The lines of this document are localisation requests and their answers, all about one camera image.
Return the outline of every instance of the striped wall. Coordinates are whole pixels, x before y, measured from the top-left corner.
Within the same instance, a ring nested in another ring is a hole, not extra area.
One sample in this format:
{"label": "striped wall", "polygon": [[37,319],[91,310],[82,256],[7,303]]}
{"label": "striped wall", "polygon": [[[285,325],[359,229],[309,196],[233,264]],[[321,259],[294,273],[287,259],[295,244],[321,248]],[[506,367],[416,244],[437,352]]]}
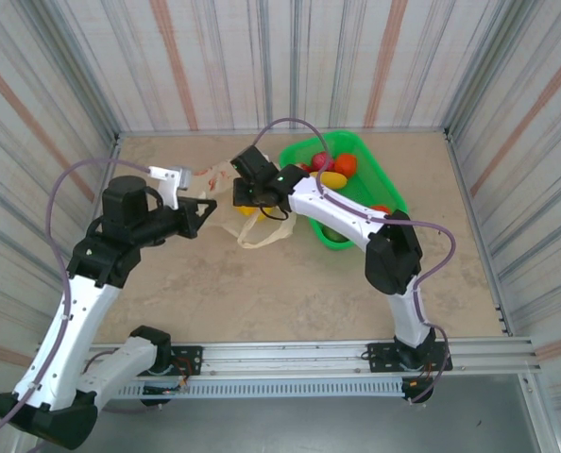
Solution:
{"label": "striped wall", "polygon": [[444,126],[510,2],[47,0],[123,131]]}
{"label": "striped wall", "polygon": [[561,0],[532,5],[455,140],[512,328],[561,417]]}
{"label": "striped wall", "polygon": [[[107,156],[110,145],[22,3],[0,1],[0,392],[30,363],[60,300],[43,236],[48,192],[70,163]],[[53,230],[67,258],[102,172],[78,172],[59,194]]]}

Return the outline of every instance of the wooden floor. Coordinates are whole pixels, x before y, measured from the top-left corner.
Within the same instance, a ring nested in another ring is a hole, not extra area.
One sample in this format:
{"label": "wooden floor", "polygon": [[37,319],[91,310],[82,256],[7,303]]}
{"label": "wooden floor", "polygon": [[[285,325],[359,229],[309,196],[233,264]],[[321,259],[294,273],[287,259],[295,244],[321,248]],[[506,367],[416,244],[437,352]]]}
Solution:
{"label": "wooden floor", "polygon": [[[269,135],[260,149],[273,159],[306,137]],[[411,217],[444,225],[457,239],[451,263],[422,285],[428,317],[451,337],[501,335],[442,135],[362,137]],[[251,140],[245,135],[128,138],[120,157],[199,170],[233,157]],[[117,175],[125,173],[119,169]],[[426,270],[445,256],[449,242],[425,228],[417,235]],[[242,249],[219,227],[204,228],[196,240],[173,238],[143,251],[96,340],[121,343],[141,324],[171,333],[175,342],[391,338],[390,309],[366,282],[364,258],[356,247],[339,252],[324,247],[305,218],[297,219],[290,238],[257,250]]]}

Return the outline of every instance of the plastic bag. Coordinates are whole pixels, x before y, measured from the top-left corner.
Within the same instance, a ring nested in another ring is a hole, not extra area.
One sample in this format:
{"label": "plastic bag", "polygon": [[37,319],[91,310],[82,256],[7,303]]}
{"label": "plastic bag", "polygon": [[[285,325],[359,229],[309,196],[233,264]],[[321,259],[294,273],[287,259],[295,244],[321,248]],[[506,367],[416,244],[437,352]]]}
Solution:
{"label": "plastic bag", "polygon": [[[243,248],[260,248],[291,236],[297,219],[294,212],[289,212],[289,218],[282,222],[267,217],[258,221],[260,210],[245,216],[232,205],[232,181],[236,177],[239,177],[238,173],[227,160],[193,174],[190,187],[183,194],[217,201],[217,209],[203,227],[224,228]],[[270,215],[283,217],[278,208],[274,208]]]}

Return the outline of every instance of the green basket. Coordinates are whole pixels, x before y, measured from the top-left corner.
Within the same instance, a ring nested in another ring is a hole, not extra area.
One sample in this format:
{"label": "green basket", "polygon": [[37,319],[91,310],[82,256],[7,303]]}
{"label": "green basket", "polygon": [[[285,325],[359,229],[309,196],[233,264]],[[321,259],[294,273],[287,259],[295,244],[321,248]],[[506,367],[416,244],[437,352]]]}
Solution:
{"label": "green basket", "polygon": [[[350,153],[358,159],[356,175],[351,177],[346,187],[337,191],[338,193],[367,207],[386,205],[392,212],[394,210],[407,212],[404,199],[358,135],[348,130],[335,130],[323,136],[334,158],[343,153]],[[280,153],[280,167],[290,163],[310,165],[313,155],[321,151],[324,150],[317,137],[294,143]],[[323,234],[321,224],[316,220],[309,220],[318,239],[328,248],[344,250],[354,245],[351,241],[336,243],[329,240]]]}

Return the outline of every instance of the gray floor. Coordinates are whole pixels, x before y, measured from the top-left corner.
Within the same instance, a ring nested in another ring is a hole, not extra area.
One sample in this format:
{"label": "gray floor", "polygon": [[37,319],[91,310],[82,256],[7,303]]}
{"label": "gray floor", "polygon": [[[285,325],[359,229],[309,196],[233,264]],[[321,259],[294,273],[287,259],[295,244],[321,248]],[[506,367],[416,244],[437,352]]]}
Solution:
{"label": "gray floor", "polygon": [[[44,451],[62,451],[48,447]],[[79,452],[537,452],[516,377],[446,377],[425,408],[397,398],[172,402],[104,413]]]}

